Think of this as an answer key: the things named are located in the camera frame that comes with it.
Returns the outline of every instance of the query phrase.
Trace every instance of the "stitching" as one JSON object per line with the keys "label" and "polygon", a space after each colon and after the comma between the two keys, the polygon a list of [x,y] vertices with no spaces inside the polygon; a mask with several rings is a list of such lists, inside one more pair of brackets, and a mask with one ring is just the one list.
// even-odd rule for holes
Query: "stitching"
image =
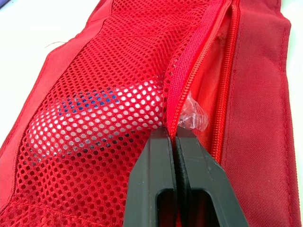
{"label": "stitching", "polygon": [[228,132],[227,132],[227,141],[226,141],[226,152],[224,155],[224,166],[225,166],[225,170],[227,169],[226,166],[226,160],[227,160],[227,153],[228,153],[228,145],[229,145],[229,138],[230,138],[230,126],[231,126],[231,112],[232,112],[232,96],[233,96],[233,91],[234,91],[234,82],[235,82],[235,77],[236,77],[236,73],[237,73],[237,65],[238,65],[238,57],[239,57],[239,52],[240,52],[240,46],[241,46],[241,39],[242,39],[242,32],[243,32],[243,27],[244,27],[244,23],[245,23],[245,13],[243,14],[243,23],[241,26],[241,32],[240,32],[240,37],[239,37],[239,46],[238,46],[238,53],[237,53],[237,57],[236,57],[236,62],[235,62],[235,67],[233,70],[233,78],[232,78],[232,91],[231,91],[231,97],[230,97],[230,107],[229,107],[229,116],[228,116]]}
{"label": "stitching", "polygon": [[[284,76],[284,72],[282,71],[282,56],[283,56],[283,47],[284,47],[284,43],[285,43],[285,37],[286,37],[286,27],[287,25],[285,25],[284,28],[284,33],[283,33],[283,39],[282,39],[282,45],[281,45],[281,53],[280,53],[280,73],[281,73],[281,77]],[[283,92],[283,116],[284,116],[284,149],[285,149],[285,163],[286,163],[286,177],[287,177],[287,190],[288,190],[288,196],[287,196],[287,200],[288,200],[288,220],[289,220],[289,226],[292,225],[292,218],[291,218],[291,203],[290,203],[290,199],[291,199],[291,194],[290,194],[290,186],[289,186],[289,165],[288,165],[288,155],[287,155],[287,122],[286,122],[286,103],[285,103],[285,87],[282,81],[282,92]]]}
{"label": "stitching", "polygon": [[49,208],[46,208],[46,207],[40,207],[40,206],[37,206],[37,205],[33,205],[33,204],[29,204],[29,203],[24,203],[24,202],[11,202],[11,203],[14,203],[14,204],[17,204],[17,205],[25,205],[25,206],[29,206],[29,207],[35,207],[35,208],[39,208],[39,209],[42,209],[42,210],[48,210],[52,213],[55,213],[55,214],[58,214],[58,215],[62,215],[62,216],[65,216],[65,217],[70,217],[70,218],[76,218],[76,219],[79,219],[79,220],[82,220],[82,221],[86,221],[88,223],[91,223],[93,225],[97,225],[97,226],[104,226],[102,224],[98,224],[96,222],[93,222],[93,221],[88,221],[84,218],[80,218],[80,217],[77,217],[77,216],[74,216],[74,215],[70,215],[70,214],[62,214],[61,212],[58,212],[58,211],[55,211],[55,210],[52,210],[52,209],[49,209]]}

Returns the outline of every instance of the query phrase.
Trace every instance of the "fabric seam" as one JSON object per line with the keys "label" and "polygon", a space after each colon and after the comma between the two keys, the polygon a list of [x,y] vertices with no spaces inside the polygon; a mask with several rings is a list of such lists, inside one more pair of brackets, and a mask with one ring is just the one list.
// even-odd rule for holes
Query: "fabric seam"
{"label": "fabric seam", "polygon": [[226,141],[226,152],[224,155],[224,167],[225,169],[227,169],[227,164],[226,164],[226,160],[227,160],[227,153],[228,153],[228,143],[229,143],[229,138],[230,138],[230,125],[231,125],[231,112],[232,112],[232,96],[233,96],[233,90],[234,90],[234,81],[235,81],[235,77],[237,74],[237,65],[238,65],[238,57],[239,57],[239,52],[240,52],[240,46],[241,46],[241,39],[242,39],[242,32],[243,32],[243,27],[245,24],[245,14],[243,15],[243,22],[242,22],[242,26],[241,26],[241,32],[240,32],[240,37],[239,37],[239,45],[238,45],[238,53],[237,53],[237,57],[236,57],[236,62],[235,62],[235,67],[234,67],[234,74],[233,74],[233,78],[232,78],[232,90],[231,90],[231,97],[230,97],[230,111],[229,111],[229,117],[228,117],[228,132],[227,132],[227,141]]}
{"label": "fabric seam", "polygon": [[[282,44],[281,44],[281,54],[280,54],[280,73],[281,76],[284,75],[284,73],[282,72],[282,55],[283,55],[283,47],[284,47],[284,43],[285,43],[285,35],[286,35],[286,26],[284,28],[284,33],[283,33],[283,39],[282,39]],[[286,164],[286,177],[287,177],[287,190],[288,190],[288,220],[289,220],[289,226],[291,226],[292,223],[292,218],[291,218],[291,203],[290,203],[290,199],[291,199],[291,194],[290,194],[290,186],[289,186],[289,164],[288,164],[288,152],[287,152],[287,128],[286,128],[286,103],[285,103],[285,87],[283,82],[282,83],[282,91],[283,91],[283,116],[284,116],[284,149],[285,149],[285,164]]]}

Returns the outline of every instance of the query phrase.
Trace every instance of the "white background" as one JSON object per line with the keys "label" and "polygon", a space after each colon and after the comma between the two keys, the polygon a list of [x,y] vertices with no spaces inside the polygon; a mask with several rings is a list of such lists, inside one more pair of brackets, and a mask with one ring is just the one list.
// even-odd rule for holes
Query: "white background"
{"label": "white background", "polygon": [[[287,77],[303,204],[303,1],[282,1],[282,13],[292,23]],[[10,0],[0,9],[0,145],[17,119],[47,54],[84,28],[98,2]]]}

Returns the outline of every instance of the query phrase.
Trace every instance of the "zipper teeth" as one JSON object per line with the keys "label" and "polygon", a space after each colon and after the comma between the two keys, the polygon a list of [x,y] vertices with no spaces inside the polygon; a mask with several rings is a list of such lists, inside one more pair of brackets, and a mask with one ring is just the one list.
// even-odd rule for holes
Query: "zipper teeth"
{"label": "zipper teeth", "polygon": [[179,119],[179,116],[180,116],[180,113],[181,113],[181,110],[182,110],[182,107],[184,105],[184,102],[188,96],[188,93],[189,93],[189,89],[190,89],[190,86],[206,56],[206,54],[208,53],[210,47],[211,47],[211,44],[213,43],[214,39],[215,39],[215,35],[216,35],[216,32],[212,32],[211,35],[210,35],[210,38],[206,44],[206,47],[203,48],[203,50],[201,51],[201,54],[199,55],[197,61],[195,62],[194,64],[194,67],[193,69],[191,70],[187,80],[186,80],[186,83],[183,87],[183,90],[182,90],[182,93],[181,93],[181,96],[180,96],[180,99],[179,99],[179,102],[177,104],[177,107],[176,107],[176,110],[174,112],[174,116],[173,116],[173,119],[172,119],[172,122],[171,122],[171,135],[173,135],[173,137],[171,138],[172,140],[174,140],[174,135],[176,134],[177,132],[177,126],[178,126],[178,119]]}
{"label": "zipper teeth", "polygon": [[214,121],[214,133],[211,155],[220,164],[222,159],[223,134],[225,127],[225,114],[229,94],[229,85],[232,72],[232,60],[235,51],[237,31],[239,26],[239,0],[232,1],[232,20],[230,26],[230,35],[226,44],[226,52],[221,73],[221,82],[219,87],[219,96],[217,101],[216,116]]}

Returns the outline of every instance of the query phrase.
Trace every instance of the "red zipper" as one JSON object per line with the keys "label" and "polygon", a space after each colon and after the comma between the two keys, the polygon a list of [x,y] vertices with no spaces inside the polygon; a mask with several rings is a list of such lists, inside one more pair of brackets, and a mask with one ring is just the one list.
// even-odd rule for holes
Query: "red zipper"
{"label": "red zipper", "polygon": [[230,79],[232,73],[232,61],[235,52],[235,45],[237,41],[237,34],[239,28],[240,19],[240,0],[232,0],[232,20],[229,29],[228,40],[226,44],[226,50],[224,54],[221,79],[219,85],[219,96],[217,101],[216,116],[214,121],[214,133],[211,155],[215,160],[221,164],[222,159],[222,146],[223,135],[225,127],[226,107],[229,94]]}
{"label": "red zipper", "polygon": [[191,84],[199,70],[199,68],[201,67],[201,64],[205,58],[205,56],[207,55],[210,47],[212,46],[213,42],[214,42],[214,39],[219,31],[219,28],[220,28],[220,25],[222,23],[222,20],[226,14],[226,10],[228,9],[228,7],[230,6],[231,2],[228,0],[223,6],[222,6],[222,9],[220,10],[220,13],[217,17],[217,20],[215,21],[215,24],[213,26],[213,29],[202,49],[202,51],[200,52],[186,82],[185,82],[185,85],[183,86],[183,90],[182,90],[182,93],[181,93],[181,96],[180,96],[180,99],[178,101],[178,104],[177,104],[177,107],[176,107],[176,110],[174,112],[174,115],[173,115],[173,119],[172,119],[172,122],[171,122],[171,127],[169,128],[169,134],[170,134],[170,138],[172,141],[174,141],[175,139],[175,135],[176,135],[176,132],[177,132],[177,127],[178,127],[178,120],[179,120],[179,117],[180,117],[180,113],[181,113],[181,110],[182,110],[182,107],[184,105],[184,102],[188,96],[188,93],[190,91],[190,87],[191,87]]}
{"label": "red zipper", "polygon": [[[235,45],[236,45],[236,41],[237,41],[238,28],[239,28],[239,19],[240,19],[239,1],[240,0],[232,0],[232,2],[231,2],[232,19],[231,19],[231,24],[230,24],[230,28],[229,28],[229,35],[228,35],[228,40],[227,40],[227,44],[226,44],[226,50],[225,50],[225,54],[224,54],[222,70],[221,70],[221,75],[220,75],[219,95],[218,95],[218,101],[217,101],[216,116],[215,116],[215,121],[214,121],[214,134],[213,134],[211,155],[215,158],[215,160],[219,164],[221,163],[221,159],[222,159],[222,145],[223,145],[223,133],[224,133],[224,127],[225,127],[226,106],[227,106],[227,99],[228,99],[228,93],[229,93],[232,61],[233,61],[233,55],[234,55]],[[229,6],[230,6],[230,1],[227,1],[225,3],[225,5],[222,7],[222,10],[221,10],[220,14],[218,15],[215,25],[209,35],[209,38],[206,41],[204,48],[200,52],[200,55],[199,55],[197,61],[195,62],[194,66],[187,78],[187,81],[183,87],[181,97],[177,104],[176,110],[173,115],[171,127],[169,129],[169,134],[170,134],[172,141],[174,141],[174,138],[175,138],[175,135],[177,132],[178,119],[180,117],[180,113],[181,113],[182,107],[184,105],[184,102],[186,100],[186,97],[188,96],[188,93],[190,91],[191,84],[192,84],[206,54],[208,53],[211,45],[214,42],[214,39],[220,28],[223,17],[225,16],[226,10]]]}

